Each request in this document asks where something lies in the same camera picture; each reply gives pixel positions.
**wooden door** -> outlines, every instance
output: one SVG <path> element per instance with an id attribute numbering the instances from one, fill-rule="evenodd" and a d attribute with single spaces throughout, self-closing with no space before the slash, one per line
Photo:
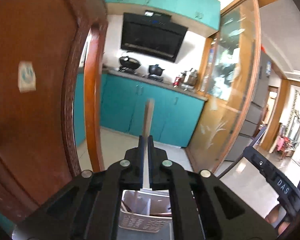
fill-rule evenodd
<path id="1" fill-rule="evenodd" d="M 92 25 L 104 42 L 102 0 L 0 0 L 0 212 L 14 222 L 81 172 L 72 113 Z"/>

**metal screw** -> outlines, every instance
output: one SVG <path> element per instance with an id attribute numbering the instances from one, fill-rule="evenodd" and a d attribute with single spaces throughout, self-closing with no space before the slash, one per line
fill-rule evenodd
<path id="1" fill-rule="evenodd" d="M 202 171 L 200 172 L 200 175 L 201 175 L 202 177 L 204 177 L 204 178 L 208 178 L 208 177 L 211 176 L 211 172 L 208 171 L 208 170 L 202 170 Z"/>
<path id="2" fill-rule="evenodd" d="M 165 167 L 170 167 L 170 166 L 172 166 L 172 161 L 170 161 L 170 160 L 164 160 L 162 162 L 162 165 L 165 166 Z"/>
<path id="3" fill-rule="evenodd" d="M 81 172 L 81 176 L 84 178 L 90 178 L 92 176 L 92 171 L 84 170 L 83 172 Z"/>
<path id="4" fill-rule="evenodd" d="M 120 165 L 122 167 L 128 167 L 130 165 L 130 161 L 128 161 L 128 160 L 122 160 L 122 161 L 120 161 Z"/>

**red bottle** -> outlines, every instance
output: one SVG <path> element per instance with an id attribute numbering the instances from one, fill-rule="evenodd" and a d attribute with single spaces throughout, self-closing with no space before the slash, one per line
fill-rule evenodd
<path id="1" fill-rule="evenodd" d="M 180 84 L 180 77 L 176 77 L 173 83 L 173 87 L 177 87 Z"/>

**white plastic basket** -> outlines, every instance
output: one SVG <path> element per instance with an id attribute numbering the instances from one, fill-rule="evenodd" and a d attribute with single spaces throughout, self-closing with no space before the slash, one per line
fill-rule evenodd
<path id="1" fill-rule="evenodd" d="M 150 214 L 171 212 L 168 209 L 170 208 L 169 195 L 124 190 L 122 200 L 132 211 L 120 209 L 119 227 L 121 228 L 157 233 L 164 225 L 172 223 L 171 217 L 150 216 Z"/>

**glass door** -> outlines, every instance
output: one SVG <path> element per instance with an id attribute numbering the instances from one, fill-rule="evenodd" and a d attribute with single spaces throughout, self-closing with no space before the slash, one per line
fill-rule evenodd
<path id="1" fill-rule="evenodd" d="M 188 146 L 200 169 L 215 171 L 237 138 L 258 78 L 260 49 L 258 0 L 244 0 L 221 16 L 211 44 L 200 89 L 208 101 Z"/>

